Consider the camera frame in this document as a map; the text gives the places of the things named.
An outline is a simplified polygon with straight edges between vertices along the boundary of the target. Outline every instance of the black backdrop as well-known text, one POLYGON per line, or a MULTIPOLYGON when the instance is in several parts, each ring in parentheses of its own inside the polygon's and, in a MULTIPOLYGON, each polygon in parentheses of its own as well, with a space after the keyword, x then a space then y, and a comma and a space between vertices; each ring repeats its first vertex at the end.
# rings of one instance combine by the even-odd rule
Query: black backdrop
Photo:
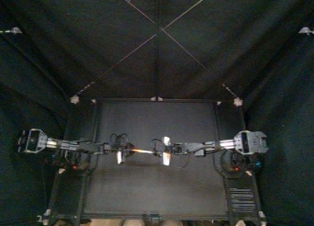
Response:
MULTIPOLYGON (((41 214, 45 209, 40 173, 40 165, 45 157, 24 159, 16 155, 13 143, 19 132, 23 129, 39 127, 55 138, 63 137, 68 97, 102 74, 103 68, 107 69, 114 65, 127 50, 132 50, 132 47, 140 43, 138 38, 128 41, 119 38, 119 35, 103 34, 96 28, 96 26, 106 27, 104 24, 99 25, 106 21, 96 18, 102 10, 86 11, 94 6, 95 0, 88 0, 90 5, 86 6, 76 1, 72 0, 68 8, 68 1, 63 0, 60 6, 52 8, 53 3, 51 3, 49 7, 43 9, 45 4, 40 3, 40 0, 1 0, 1 29, 21 26, 25 33, 21 36, 1 35, 0 37, 0 218, 1 222, 9 222, 7 224, 11 225, 17 220, 33 219, 33 216, 41 214), (75 16, 73 19, 64 18, 64 9, 75 16), (82 16, 95 16, 96 21, 86 22, 82 16), (98 44, 98 40, 104 39, 104 36, 108 36, 112 41, 108 44, 104 42, 98 44)), ((180 5, 176 7, 168 5, 170 15, 164 20, 166 23, 170 23, 171 19, 198 0, 176 1, 180 5)), ((204 14, 192 15, 186 24, 183 21, 172 29, 171 34, 179 40, 184 40, 184 46, 194 42, 188 45, 188 49, 198 55, 206 66, 214 65, 210 73, 214 77, 202 72, 192 61, 186 61, 187 56, 182 54, 179 48, 174 47, 175 51, 170 52, 168 61, 166 61, 167 58, 163 59, 164 68, 170 68, 170 65, 175 66, 172 68, 175 73, 163 75, 163 92, 166 96, 174 98, 223 99, 230 95, 216 85, 216 76, 223 82, 228 82, 231 89, 246 100, 250 129, 262 130, 269 135, 271 150, 266 155, 266 164, 259 176, 266 215, 273 225, 313 225, 311 170, 314 166, 310 157, 314 142, 311 59, 314 39, 311 35, 297 34, 303 26, 314 28, 313 16, 309 15, 313 10, 313 0, 242 0, 241 8, 237 8, 237 1, 228 0, 228 3, 223 2, 222 5, 222 0, 211 0, 207 6, 215 6, 216 9, 204 6, 200 12, 204 14), (220 21, 212 22, 210 16, 220 21), (188 21, 194 19, 200 21, 190 24, 188 21), (188 28, 191 31, 180 35, 180 29, 186 26, 198 27, 188 28)), ((119 3, 116 0, 111 0, 111 3, 123 5, 123 2, 119 3)), ((135 4, 154 13, 154 1, 147 3, 143 0, 135 0, 135 4)), ((111 12, 107 14, 107 19, 111 16, 116 18, 111 12)), ((127 29, 122 28, 122 21, 116 19, 116 22, 110 25, 112 33, 120 33, 116 29, 127 29)), ((124 36, 128 36, 128 32, 131 31, 123 31, 124 36)), ((164 52, 175 46, 167 42, 164 41, 163 45, 164 52)), ((126 63, 122 68, 112 71, 106 82, 98 84, 98 87, 86 95, 151 96, 154 69, 150 65, 154 63, 154 50, 143 51, 143 55, 146 61, 138 55, 138 58, 127 62, 128 65, 126 63), (134 65, 132 62, 142 62, 142 64, 134 65), (134 71, 143 68, 148 75, 142 74, 143 70, 134 71)), ((49 190, 52 170, 47 170, 44 175, 47 175, 49 190)))

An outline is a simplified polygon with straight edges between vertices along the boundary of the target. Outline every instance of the wire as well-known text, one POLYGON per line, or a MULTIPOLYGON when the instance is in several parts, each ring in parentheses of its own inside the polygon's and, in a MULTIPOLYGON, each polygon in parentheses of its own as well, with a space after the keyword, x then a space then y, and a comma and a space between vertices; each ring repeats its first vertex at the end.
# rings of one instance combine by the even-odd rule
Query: wire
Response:
POLYGON ((190 161, 190 153, 188 153, 187 156, 186 156, 186 163, 184 163, 184 165, 178 166, 176 164, 172 164, 172 166, 176 167, 176 168, 179 168, 179 169, 183 169, 183 168, 187 167, 188 161, 190 161))
POLYGON ((152 148, 154 152, 158 153, 158 152, 164 152, 167 146, 166 146, 164 142, 163 142, 160 139, 152 139, 152 140, 151 140, 151 148, 152 148), (159 149, 156 148, 158 143, 162 144, 163 150, 159 150, 159 149))

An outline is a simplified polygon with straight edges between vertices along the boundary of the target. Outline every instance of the metal frame rod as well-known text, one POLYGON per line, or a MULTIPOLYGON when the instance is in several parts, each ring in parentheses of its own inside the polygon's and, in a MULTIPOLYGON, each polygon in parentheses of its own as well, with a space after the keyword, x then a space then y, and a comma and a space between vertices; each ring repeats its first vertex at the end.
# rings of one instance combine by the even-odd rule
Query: metal frame rod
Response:
POLYGON ((107 69, 107 71, 100 75, 100 77, 94 81, 94 82, 91 82, 77 93, 76 93, 76 95, 75 96, 77 96, 79 94, 82 94, 86 90, 87 90, 87 88, 92 85, 92 84, 95 84, 100 79, 103 79, 103 77, 107 75, 107 73, 150 42, 150 40, 154 38, 156 36, 156 34, 155 35, 152 35, 128 54, 127 54, 127 56, 124 56, 123 58, 122 58, 122 60, 110 68, 110 69, 107 69))

